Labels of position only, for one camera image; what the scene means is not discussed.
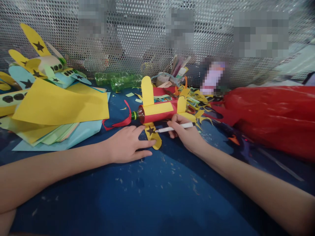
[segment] pen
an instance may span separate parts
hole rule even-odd
[[[181,126],[183,128],[190,128],[190,127],[193,127],[195,126],[196,124],[193,123],[193,122],[190,122],[190,123],[185,123],[185,124],[181,124]],[[172,127],[166,127],[166,128],[161,128],[161,129],[158,129],[156,131],[154,131],[155,133],[163,133],[163,132],[167,132],[167,131],[171,131],[171,130],[174,130]]]

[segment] metal mesh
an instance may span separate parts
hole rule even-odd
[[[19,23],[34,28],[54,45],[71,67],[92,77],[95,72],[127,71],[154,76],[171,64],[175,54],[191,56],[191,86],[200,85],[205,58],[227,58],[232,87],[262,83],[274,74],[279,58],[233,57],[234,11],[289,11],[289,42],[314,37],[312,8],[304,0],[108,0],[103,37],[79,37],[79,2],[74,0],[2,0],[0,2],[0,70],[12,62],[9,49],[28,58],[36,53]],[[169,9],[194,11],[190,48],[167,48],[165,18]]]

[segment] hand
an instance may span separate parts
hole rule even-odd
[[[152,147],[156,142],[156,140],[140,141],[138,139],[144,128],[145,126],[139,126],[138,128],[128,126],[103,141],[106,144],[106,151],[110,156],[111,163],[126,163],[152,155],[149,150],[136,151],[140,148]]]
[[[169,127],[172,127],[174,130],[169,131],[171,138],[179,137],[183,142],[184,146],[188,149],[188,151],[196,154],[199,149],[202,149],[205,145],[208,145],[206,141],[201,137],[197,128],[190,127],[184,129],[179,124],[185,124],[191,122],[187,118],[175,114],[172,117],[172,121],[168,121],[167,124]]]

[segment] plastic bottle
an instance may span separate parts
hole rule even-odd
[[[143,107],[139,107],[138,111],[133,111],[131,113],[131,119],[132,120],[139,120],[141,122],[141,124],[144,123],[144,110]]]
[[[125,78],[131,76],[127,72],[113,72],[113,73],[95,73],[95,81],[98,86],[109,85],[112,78]]]
[[[131,75],[124,78],[113,77],[111,78],[110,83],[111,83],[113,92],[119,92],[126,88],[140,87],[142,78],[143,76],[140,74]]]

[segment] green plastic bottle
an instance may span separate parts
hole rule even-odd
[[[131,76],[127,72],[113,72],[113,73],[95,73],[95,81],[98,86],[110,85],[112,78],[125,78]]]
[[[113,92],[119,92],[126,88],[140,87],[143,76],[140,74],[131,75],[128,77],[111,78],[110,83]]]

